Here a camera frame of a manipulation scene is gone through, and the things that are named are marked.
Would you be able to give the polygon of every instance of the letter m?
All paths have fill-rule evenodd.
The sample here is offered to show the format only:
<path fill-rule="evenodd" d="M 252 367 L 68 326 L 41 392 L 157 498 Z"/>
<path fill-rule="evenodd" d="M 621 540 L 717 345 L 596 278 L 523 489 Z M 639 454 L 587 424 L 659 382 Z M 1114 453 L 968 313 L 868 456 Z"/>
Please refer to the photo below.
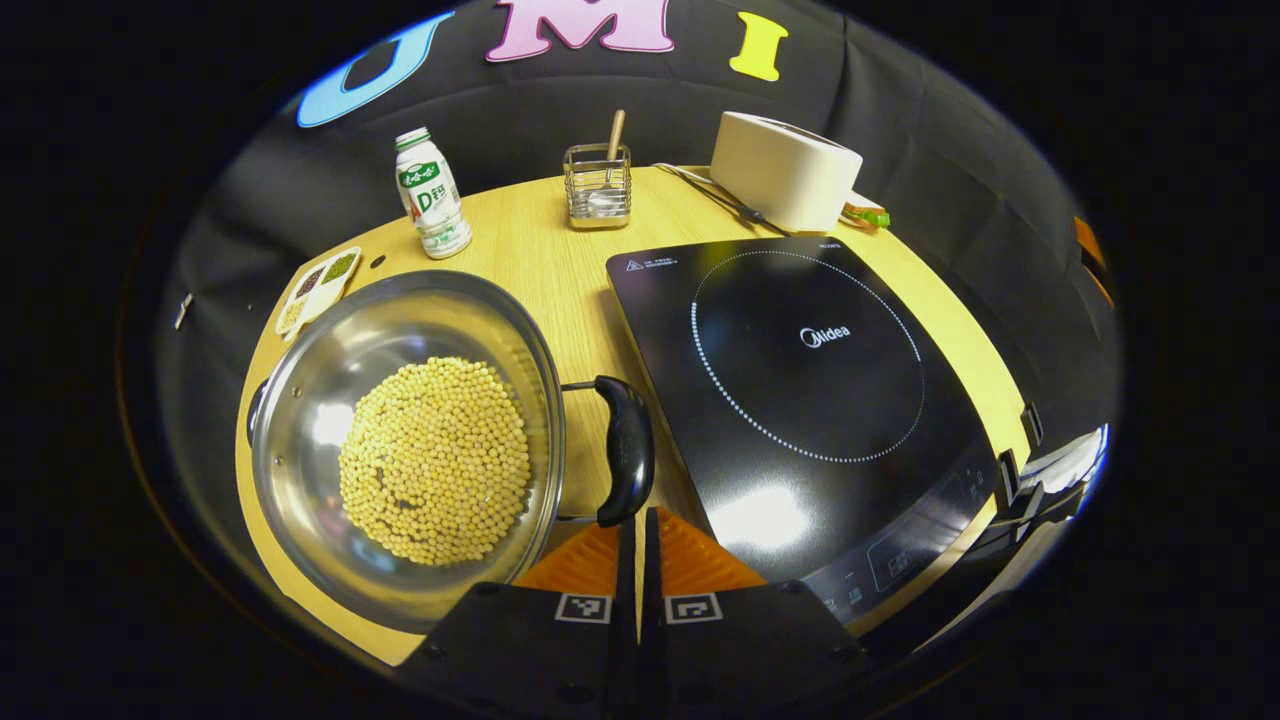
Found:
<path fill-rule="evenodd" d="M 532 58 L 550 50 L 539 32 L 541 23 L 573 50 L 595 37 L 613 18 L 613 32 L 600 45 L 627 53 L 668 53 L 676 44 L 667 37 L 667 0 L 498 0 L 509 5 L 502 42 L 485 53 L 494 63 Z"/>

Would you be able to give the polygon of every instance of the plastic bottle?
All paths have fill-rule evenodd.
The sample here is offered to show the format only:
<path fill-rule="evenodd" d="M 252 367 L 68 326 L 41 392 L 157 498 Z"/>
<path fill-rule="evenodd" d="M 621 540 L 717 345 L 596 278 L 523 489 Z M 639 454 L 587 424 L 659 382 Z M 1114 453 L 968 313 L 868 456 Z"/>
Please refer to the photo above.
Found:
<path fill-rule="evenodd" d="M 396 184 L 428 256 L 440 260 L 471 242 L 453 172 L 426 128 L 396 138 Z"/>

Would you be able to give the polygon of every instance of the dotted circle heating zone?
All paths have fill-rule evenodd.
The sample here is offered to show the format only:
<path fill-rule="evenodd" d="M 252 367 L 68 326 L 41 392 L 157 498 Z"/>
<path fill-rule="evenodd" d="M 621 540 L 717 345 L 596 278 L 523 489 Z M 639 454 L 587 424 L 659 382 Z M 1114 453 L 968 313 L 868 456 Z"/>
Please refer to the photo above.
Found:
<path fill-rule="evenodd" d="M 901 328 L 902 334 L 906 336 L 906 341 L 909 343 L 911 343 L 911 352 L 915 354 L 915 366 L 916 366 L 916 370 L 919 370 L 919 374 L 920 374 L 920 402 L 919 402 L 919 405 L 915 409 L 915 419 L 911 420 L 911 427 L 906 429 L 906 432 L 902 434 L 902 437 L 897 438 L 896 442 L 893 442 L 891 446 L 888 446 L 888 447 L 886 447 L 883 450 L 879 450 L 879 451 L 873 452 L 870 455 L 863 455 L 863 456 L 858 456 L 858 457 L 838 457 L 838 456 L 832 456 L 832 455 L 823 455 L 820 452 L 813 452 L 812 450 L 806 450 L 806 448 L 800 447 L 800 446 L 797 446 L 797 445 L 795 445 L 792 442 L 782 439 L 781 437 L 778 437 L 777 434 L 774 434 L 772 430 L 769 430 L 768 428 L 765 428 L 764 425 L 762 425 L 759 421 L 755 420 L 755 418 L 751 418 L 751 415 L 748 414 L 748 411 L 744 410 L 737 404 L 736 400 L 733 400 L 733 396 L 731 396 L 727 389 L 724 389 L 724 386 L 721 384 L 721 379 L 716 375 L 716 370 L 712 368 L 710 361 L 707 360 L 707 354 L 703 352 L 703 341 L 701 341 L 701 337 L 699 337 L 699 334 L 698 334 L 698 295 L 703 291 L 703 286 L 707 283 L 707 279 L 710 278 L 712 274 L 714 274 L 716 270 L 718 270 L 722 265 L 724 265 L 726 263 L 730 263 L 732 260 L 739 260 L 741 258 L 746 258 L 746 256 L 750 256 L 750 255 L 788 255 L 791 258 L 800 258 L 800 259 L 804 259 L 804 260 L 809 260 L 812 263 L 817 263 L 817 264 L 823 265 L 826 268 L 829 268 L 829 269 L 840 273 L 841 275 L 849 278 L 854 283 L 856 283 L 858 287 L 860 287 L 864 291 L 867 291 L 872 297 L 876 299 L 877 302 L 879 302 L 884 307 L 884 310 L 888 311 L 888 314 L 893 318 L 893 322 L 897 323 L 897 327 Z M 694 347 L 698 350 L 698 357 L 703 361 L 703 368 L 707 369 L 707 374 L 710 375 L 712 382 L 716 383 L 716 389 L 718 389 L 721 392 L 721 395 L 724 396 L 724 401 L 728 402 L 730 406 L 733 407 L 733 410 L 736 410 L 737 414 L 741 415 L 742 419 L 746 420 L 746 423 L 749 425 L 751 425 L 753 428 L 755 428 L 756 430 L 759 430 L 760 433 L 763 433 L 767 438 L 769 438 L 773 442 L 781 445 L 782 447 L 786 447 L 787 450 L 799 452 L 800 455 L 804 455 L 805 457 L 812 457 L 814 460 L 823 460 L 823 461 L 827 461 L 827 462 L 868 462 L 868 461 L 883 457 L 883 456 L 888 455 L 890 452 L 893 452 L 895 450 L 897 450 L 897 447 L 900 445 L 902 445 L 904 441 L 906 441 L 906 438 L 915 430 L 915 427 L 920 421 L 920 415 L 924 413 L 924 365 L 920 361 L 920 350 L 915 346 L 915 340 L 911 338 L 911 333 L 908 332 L 906 325 L 902 324 L 902 320 L 897 316 L 897 313 L 895 313 L 893 309 L 890 307 L 888 304 L 884 302 L 884 300 L 881 299 L 879 295 L 876 295 L 876 291 L 873 291 L 872 288 L 867 287 L 865 284 L 863 284 L 861 282 L 859 282 L 858 278 L 850 275 L 845 270 L 841 270 L 840 268 L 837 268 L 837 266 L 835 266 L 835 265 L 832 265 L 829 263 L 824 263 L 822 260 L 818 260 L 817 258 L 809 258 L 808 255 L 799 255 L 796 252 L 785 252 L 785 251 L 781 251 L 781 250 L 754 250 L 751 252 L 741 252 L 739 255 L 733 255 L 732 258 L 726 258 L 724 260 L 721 260 L 710 270 L 707 270 L 707 274 L 703 275 L 701 282 L 698 283 L 698 290 L 694 291 L 694 300 L 690 304 L 690 309 L 689 309 L 689 323 L 690 323 L 690 327 L 692 328 L 692 332 L 694 332 Z"/>

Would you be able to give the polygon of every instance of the stainless steel pot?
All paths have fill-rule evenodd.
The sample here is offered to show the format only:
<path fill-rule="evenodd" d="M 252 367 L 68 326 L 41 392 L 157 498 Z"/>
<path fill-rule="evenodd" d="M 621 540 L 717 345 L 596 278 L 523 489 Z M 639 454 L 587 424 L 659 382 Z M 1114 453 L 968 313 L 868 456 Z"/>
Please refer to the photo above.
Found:
<path fill-rule="evenodd" d="M 532 482 L 526 511 L 485 560 L 444 568 L 396 557 L 342 510 L 338 451 L 356 401 L 410 363 L 485 360 L 512 383 Z M 634 515 L 653 486 L 653 428 L 640 395 L 608 377 L 561 386 L 547 341 L 498 286 L 422 270 L 375 282 L 307 327 L 255 395 L 248 416 L 253 482 L 268 525 L 298 569 L 352 612 L 425 633 L 477 582 L 507 583 L 543 552 L 564 471 L 561 392 L 595 388 L 609 404 L 609 497 L 600 525 Z"/>

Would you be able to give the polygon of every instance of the midea logo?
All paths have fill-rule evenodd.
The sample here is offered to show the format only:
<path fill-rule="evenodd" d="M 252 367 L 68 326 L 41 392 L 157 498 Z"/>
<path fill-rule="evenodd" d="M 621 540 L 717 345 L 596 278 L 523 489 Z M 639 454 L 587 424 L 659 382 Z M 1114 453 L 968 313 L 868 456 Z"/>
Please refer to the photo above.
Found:
<path fill-rule="evenodd" d="M 838 328 L 827 328 L 824 331 L 815 331 L 813 328 L 800 329 L 800 342 L 808 345 L 809 347 L 819 347 L 824 342 L 840 340 L 842 337 L 849 337 L 849 328 L 844 325 Z"/>

